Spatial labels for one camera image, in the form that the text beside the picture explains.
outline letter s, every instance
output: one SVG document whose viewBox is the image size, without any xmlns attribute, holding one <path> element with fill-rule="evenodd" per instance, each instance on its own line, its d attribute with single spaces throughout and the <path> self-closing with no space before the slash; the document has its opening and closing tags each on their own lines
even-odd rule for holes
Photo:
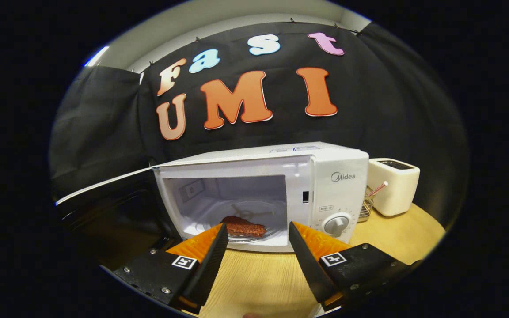
<svg viewBox="0 0 509 318">
<path fill-rule="evenodd" d="M 260 56 L 261 54 L 271 54 L 278 51 L 280 44 L 277 41 L 278 37 L 274 34 L 265 34 L 253 36 L 247 41 L 247 44 L 253 46 L 249 49 L 253 56 Z"/>
</svg>

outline striped straw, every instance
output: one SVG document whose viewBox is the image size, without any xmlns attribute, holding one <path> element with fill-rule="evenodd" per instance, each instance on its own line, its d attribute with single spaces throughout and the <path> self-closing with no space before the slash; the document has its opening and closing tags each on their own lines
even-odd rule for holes
<svg viewBox="0 0 509 318">
<path fill-rule="evenodd" d="M 373 195 L 375 195 L 376 193 L 378 193 L 378 191 L 384 189 L 384 187 L 387 187 L 388 186 L 388 181 L 384 181 L 384 183 L 382 183 L 381 185 L 379 185 L 376 189 L 374 189 L 374 191 L 372 191 L 368 196 L 369 197 L 372 197 Z"/>
</svg>

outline white wall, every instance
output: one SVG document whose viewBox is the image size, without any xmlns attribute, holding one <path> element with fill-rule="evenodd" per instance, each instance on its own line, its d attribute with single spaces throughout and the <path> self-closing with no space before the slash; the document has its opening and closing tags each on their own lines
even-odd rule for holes
<svg viewBox="0 0 509 318">
<path fill-rule="evenodd" d="M 325 0 L 192 0 L 125 32 L 101 56 L 100 66 L 141 72 L 149 61 L 232 28 L 267 22 L 320 23 L 362 30 L 370 20 Z"/>
</svg>

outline microwave timer knob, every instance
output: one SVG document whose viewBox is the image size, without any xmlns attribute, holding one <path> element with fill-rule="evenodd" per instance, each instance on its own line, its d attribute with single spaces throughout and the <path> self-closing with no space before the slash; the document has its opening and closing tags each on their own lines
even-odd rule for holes
<svg viewBox="0 0 509 318">
<path fill-rule="evenodd" d="M 349 225 L 349 215 L 337 215 L 325 222 L 323 222 L 323 229 L 325 232 L 331 234 L 333 237 L 340 237 L 341 233 Z"/>
</svg>

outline microwave sticker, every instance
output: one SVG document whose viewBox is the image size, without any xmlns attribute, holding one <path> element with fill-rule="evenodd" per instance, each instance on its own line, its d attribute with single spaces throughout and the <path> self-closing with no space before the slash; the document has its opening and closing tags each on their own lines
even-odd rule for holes
<svg viewBox="0 0 509 318">
<path fill-rule="evenodd" d="M 182 202 L 186 203 L 190 201 L 196 195 L 202 193 L 205 190 L 205 185 L 203 179 L 198 179 L 192 183 L 188 183 L 183 187 L 180 187 L 180 197 L 182 198 Z"/>
<path fill-rule="evenodd" d="M 324 205 L 323 207 L 319 207 L 319 211 L 329 211 L 329 210 L 333 210 L 332 205 Z"/>
<path fill-rule="evenodd" d="M 341 264 L 342 262 L 346 262 L 347 260 L 343 255 L 339 253 L 333 253 L 330 255 L 322 256 L 321 259 L 327 265 L 327 267 L 335 266 L 337 264 Z"/>
<path fill-rule="evenodd" d="M 300 147 L 292 147 L 292 148 L 275 148 L 270 152 L 287 152 L 287 151 L 304 151 L 304 150 L 312 150 L 319 149 L 317 146 L 300 146 Z"/>
<path fill-rule="evenodd" d="M 291 148 L 275 148 L 275 149 L 272 149 L 270 152 L 287 152 L 287 151 L 292 151 Z"/>
<path fill-rule="evenodd" d="M 185 268 L 185 269 L 192 269 L 194 264 L 197 262 L 195 258 L 185 257 L 185 256 L 178 256 L 174 262 L 172 262 L 173 266 Z"/>
<path fill-rule="evenodd" d="M 312 149 L 319 149 L 319 147 L 316 147 L 316 146 L 293 147 L 294 151 L 312 150 Z"/>
</svg>

